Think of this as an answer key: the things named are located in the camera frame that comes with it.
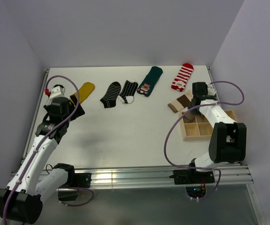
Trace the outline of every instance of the white table surface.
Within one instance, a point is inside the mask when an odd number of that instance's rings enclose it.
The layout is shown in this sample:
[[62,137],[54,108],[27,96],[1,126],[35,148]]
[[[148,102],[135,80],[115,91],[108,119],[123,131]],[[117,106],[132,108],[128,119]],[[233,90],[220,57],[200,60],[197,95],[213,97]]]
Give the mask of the white table surface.
[[[66,163],[75,168],[109,168],[169,165],[163,154],[167,132],[178,118],[167,104],[192,88],[193,82],[210,83],[206,66],[194,66],[194,72],[183,93],[170,86],[180,66],[159,66],[163,74],[152,94],[144,97],[135,94],[132,104],[123,104],[119,99],[116,107],[105,109],[100,99],[108,86],[115,81],[123,87],[127,79],[135,79],[139,85],[151,67],[79,67],[51,68],[49,77],[63,75],[70,78],[79,88],[85,82],[95,84],[95,90],[82,103],[85,115],[72,121],[66,135],[52,153],[47,163]],[[62,84],[69,97],[75,92],[73,86],[61,78],[53,79]],[[46,114],[43,95],[37,119],[31,135],[31,144],[37,126]],[[168,156],[176,164],[189,164],[193,158],[208,151],[209,141],[184,142],[179,125],[170,135]]]

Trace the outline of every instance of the wooden box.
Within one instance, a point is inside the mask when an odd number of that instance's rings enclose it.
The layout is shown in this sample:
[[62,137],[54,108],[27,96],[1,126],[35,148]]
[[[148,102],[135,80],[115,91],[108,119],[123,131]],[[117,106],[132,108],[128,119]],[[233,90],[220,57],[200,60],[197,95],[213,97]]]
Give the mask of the wooden box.
[[[235,113],[233,110],[225,110],[225,113],[236,120]],[[212,136],[212,126],[210,125],[207,118],[203,115],[196,116],[192,121],[181,120],[179,122],[182,132],[183,141],[199,141],[199,140],[210,140]]]

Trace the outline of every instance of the glass panel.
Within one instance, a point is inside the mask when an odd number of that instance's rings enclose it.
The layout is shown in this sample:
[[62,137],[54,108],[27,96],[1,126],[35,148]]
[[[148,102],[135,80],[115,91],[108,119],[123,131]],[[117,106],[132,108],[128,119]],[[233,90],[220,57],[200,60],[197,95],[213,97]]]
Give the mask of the glass panel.
[[[35,224],[257,224],[246,185],[219,186],[210,198],[199,203],[188,199],[185,187],[96,190],[95,193],[95,199],[81,207],[59,204],[57,193],[53,194]],[[80,194],[83,198],[79,201],[85,201],[90,193]]]

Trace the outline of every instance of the red and white striped sock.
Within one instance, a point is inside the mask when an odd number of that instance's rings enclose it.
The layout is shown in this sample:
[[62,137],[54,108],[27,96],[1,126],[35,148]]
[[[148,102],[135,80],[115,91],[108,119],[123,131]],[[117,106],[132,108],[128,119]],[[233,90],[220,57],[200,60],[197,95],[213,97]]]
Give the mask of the red and white striped sock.
[[176,78],[174,78],[171,88],[182,92],[185,89],[187,81],[190,78],[192,72],[193,66],[189,63],[184,63]]

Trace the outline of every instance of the black and white striped sock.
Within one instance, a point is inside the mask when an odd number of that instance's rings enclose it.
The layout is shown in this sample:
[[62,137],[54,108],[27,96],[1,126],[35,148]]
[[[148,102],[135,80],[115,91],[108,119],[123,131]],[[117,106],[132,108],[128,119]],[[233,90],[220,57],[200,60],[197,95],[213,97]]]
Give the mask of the black and white striped sock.
[[138,83],[135,81],[126,81],[123,89],[119,94],[118,98],[125,104],[133,103],[135,100],[135,92],[138,87]]
[[104,97],[101,98],[101,102],[105,108],[112,108],[116,106],[116,99],[121,90],[121,85],[119,82],[115,81],[110,84],[108,90]]

